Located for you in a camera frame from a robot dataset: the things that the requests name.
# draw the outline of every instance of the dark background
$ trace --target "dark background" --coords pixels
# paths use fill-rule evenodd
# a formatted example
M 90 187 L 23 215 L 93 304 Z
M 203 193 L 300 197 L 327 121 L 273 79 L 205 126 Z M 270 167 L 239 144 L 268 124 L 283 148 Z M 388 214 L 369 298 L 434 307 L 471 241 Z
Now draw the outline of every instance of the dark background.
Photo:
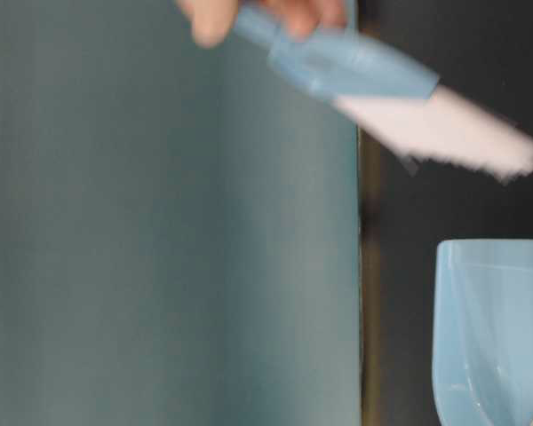
M 533 136 L 533 0 L 363 1 L 365 31 Z M 436 425 L 436 246 L 459 238 L 533 239 L 533 176 L 500 185 L 426 163 L 411 177 L 370 138 L 361 152 L 365 363 L 372 365 L 364 376 L 364 420 Z

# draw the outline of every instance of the hand brush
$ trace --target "hand brush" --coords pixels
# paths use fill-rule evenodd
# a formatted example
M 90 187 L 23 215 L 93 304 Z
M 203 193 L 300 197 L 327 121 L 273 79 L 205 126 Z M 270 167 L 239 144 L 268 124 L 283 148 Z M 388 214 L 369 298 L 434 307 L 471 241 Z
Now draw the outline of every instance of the hand brush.
M 317 29 L 293 40 L 255 4 L 235 30 L 269 49 L 269 63 L 329 102 L 400 158 L 484 170 L 506 181 L 533 172 L 533 138 L 438 84 L 396 49 L 351 30 Z

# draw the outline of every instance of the finger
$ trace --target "finger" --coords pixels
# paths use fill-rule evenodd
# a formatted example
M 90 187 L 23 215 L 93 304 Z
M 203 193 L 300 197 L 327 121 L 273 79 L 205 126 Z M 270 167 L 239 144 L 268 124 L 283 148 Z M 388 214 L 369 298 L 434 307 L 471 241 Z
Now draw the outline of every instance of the finger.
M 203 47 L 221 42 L 235 22 L 237 0 L 189 0 L 192 4 L 192 36 Z
M 325 27 L 344 27 L 347 23 L 344 0 L 310 0 Z
M 176 4 L 178 5 L 179 9 L 184 12 L 184 15 L 187 16 L 187 18 L 191 21 L 194 17 L 194 8 L 188 0 L 176 0 Z
M 278 0 L 269 7 L 280 17 L 288 32 L 297 38 L 309 36 L 320 22 L 320 16 L 309 0 Z

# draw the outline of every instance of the teal wall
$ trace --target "teal wall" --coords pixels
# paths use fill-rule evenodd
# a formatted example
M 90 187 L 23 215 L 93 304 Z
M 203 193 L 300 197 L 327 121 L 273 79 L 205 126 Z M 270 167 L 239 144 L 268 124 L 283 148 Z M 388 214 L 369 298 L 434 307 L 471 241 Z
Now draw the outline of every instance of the teal wall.
M 0 424 L 356 424 L 354 128 L 164 0 L 0 0 Z

